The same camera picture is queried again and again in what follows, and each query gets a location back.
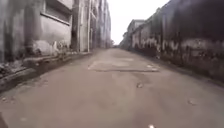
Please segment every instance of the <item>distant building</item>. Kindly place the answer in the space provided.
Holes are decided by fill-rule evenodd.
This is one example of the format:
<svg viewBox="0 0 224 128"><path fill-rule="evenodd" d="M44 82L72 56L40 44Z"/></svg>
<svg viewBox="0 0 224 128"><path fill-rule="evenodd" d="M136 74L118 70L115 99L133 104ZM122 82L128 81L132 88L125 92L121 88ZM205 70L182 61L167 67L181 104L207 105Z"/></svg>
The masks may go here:
<svg viewBox="0 0 224 128"><path fill-rule="evenodd" d="M144 22L145 22L145 20L132 20L128 26L128 33L133 32L136 28L138 28Z"/></svg>

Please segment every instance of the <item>curb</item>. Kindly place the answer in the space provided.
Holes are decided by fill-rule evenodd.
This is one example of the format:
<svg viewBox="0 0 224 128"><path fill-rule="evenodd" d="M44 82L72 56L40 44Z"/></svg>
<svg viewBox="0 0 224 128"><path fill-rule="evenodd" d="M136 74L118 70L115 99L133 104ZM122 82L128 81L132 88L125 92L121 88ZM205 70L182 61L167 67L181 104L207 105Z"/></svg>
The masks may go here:
<svg viewBox="0 0 224 128"><path fill-rule="evenodd" d="M38 62L25 63L26 69L10 74L0 79L0 94L16 87L19 83L36 78L46 72L62 67L71 61L82 60L92 56L92 53L69 55L65 57L49 57Z"/></svg>

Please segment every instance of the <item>sidewalk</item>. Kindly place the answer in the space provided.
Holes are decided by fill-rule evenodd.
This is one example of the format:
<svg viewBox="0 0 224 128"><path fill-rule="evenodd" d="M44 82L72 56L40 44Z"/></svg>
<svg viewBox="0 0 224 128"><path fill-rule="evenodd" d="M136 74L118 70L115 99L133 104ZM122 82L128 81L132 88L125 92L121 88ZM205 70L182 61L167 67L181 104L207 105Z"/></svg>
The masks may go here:
<svg viewBox="0 0 224 128"><path fill-rule="evenodd" d="M92 55L92 53L26 58L23 61L23 68L20 68L21 70L12 72L0 78L0 94L10 90L23 81L35 78L71 61L80 60L90 55Z"/></svg>

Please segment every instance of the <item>concrete road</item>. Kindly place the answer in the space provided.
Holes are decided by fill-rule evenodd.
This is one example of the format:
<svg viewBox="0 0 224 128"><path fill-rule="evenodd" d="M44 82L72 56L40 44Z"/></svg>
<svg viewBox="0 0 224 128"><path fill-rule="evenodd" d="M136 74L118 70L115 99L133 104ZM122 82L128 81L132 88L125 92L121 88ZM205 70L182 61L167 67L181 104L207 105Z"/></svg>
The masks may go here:
<svg viewBox="0 0 224 128"><path fill-rule="evenodd" d="M224 128L223 87L190 74L110 49L5 93L0 112L9 128Z"/></svg>

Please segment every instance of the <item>window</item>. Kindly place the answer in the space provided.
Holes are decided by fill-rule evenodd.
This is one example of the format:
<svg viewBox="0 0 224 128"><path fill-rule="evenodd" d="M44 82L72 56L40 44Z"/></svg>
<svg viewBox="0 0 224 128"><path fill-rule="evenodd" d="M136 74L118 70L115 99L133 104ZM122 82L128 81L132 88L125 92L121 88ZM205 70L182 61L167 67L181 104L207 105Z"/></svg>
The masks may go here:
<svg viewBox="0 0 224 128"><path fill-rule="evenodd" d="M53 7L50 4L46 4L46 12L48 15L54 16L60 20L63 20L65 22L69 22L70 20L70 14L63 12L62 10L59 10L55 7Z"/></svg>

